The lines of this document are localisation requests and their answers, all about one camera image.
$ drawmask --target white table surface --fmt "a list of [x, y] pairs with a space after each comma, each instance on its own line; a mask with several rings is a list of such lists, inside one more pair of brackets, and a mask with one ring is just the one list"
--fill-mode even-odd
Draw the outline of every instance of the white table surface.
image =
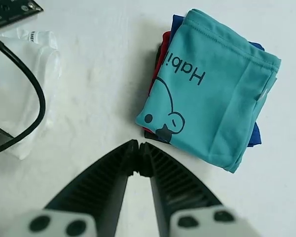
[[[150, 142], [175, 156], [262, 236], [296, 237], [296, 0], [38, 2], [45, 13], [23, 28], [57, 36], [63, 74], [56, 119], [26, 160], [0, 154], [0, 235], [102, 155], [130, 139], [146, 141], [134, 119], [147, 96], [157, 45], [174, 13], [198, 8], [282, 59], [258, 119], [263, 145], [247, 149], [231, 174]], [[129, 179], [116, 236], [158, 236], [149, 179]]]

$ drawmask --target plastic bag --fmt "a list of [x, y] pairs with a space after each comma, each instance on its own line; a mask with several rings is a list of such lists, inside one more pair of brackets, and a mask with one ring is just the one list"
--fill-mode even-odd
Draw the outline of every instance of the plastic bag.
[[[28, 137], [8, 149], [19, 159], [24, 159], [49, 118], [54, 88], [60, 76], [60, 54], [52, 32], [15, 30], [3, 35], [9, 37], [0, 37], [0, 40], [33, 72], [46, 98], [42, 123]], [[31, 125], [38, 110], [38, 98], [29, 80], [0, 52], [0, 128], [15, 137]]]

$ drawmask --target black cable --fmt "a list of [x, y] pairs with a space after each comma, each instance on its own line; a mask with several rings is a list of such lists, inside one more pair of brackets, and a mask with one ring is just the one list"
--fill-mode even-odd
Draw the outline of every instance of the black cable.
[[33, 75], [31, 70], [10, 50], [8, 49], [3, 42], [0, 41], [0, 51], [7, 56], [30, 80], [31, 84], [33, 85], [37, 96], [39, 100], [39, 113], [37, 119], [32, 123], [31, 126], [29, 126], [27, 129], [25, 129], [20, 135], [16, 136], [12, 140], [4, 143], [0, 146], [0, 152], [6, 150], [7, 148], [13, 146], [14, 144], [21, 141], [23, 138], [28, 136], [31, 132], [35, 130], [35, 128], [38, 127], [38, 125], [41, 123], [41, 121], [44, 118], [45, 115], [45, 109], [46, 109], [46, 102], [43, 90], [37, 81], [36, 77]]

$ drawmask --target electronic circuit board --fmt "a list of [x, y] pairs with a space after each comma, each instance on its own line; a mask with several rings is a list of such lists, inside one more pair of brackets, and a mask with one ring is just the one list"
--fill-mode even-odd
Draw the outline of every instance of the electronic circuit board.
[[0, 0], [0, 29], [40, 12], [43, 9], [33, 0]]

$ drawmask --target teal cloth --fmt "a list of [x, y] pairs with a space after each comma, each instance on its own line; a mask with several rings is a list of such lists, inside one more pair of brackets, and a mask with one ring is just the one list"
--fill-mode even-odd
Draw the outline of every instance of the teal cloth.
[[193, 9], [176, 32], [136, 123], [233, 173], [280, 63]]

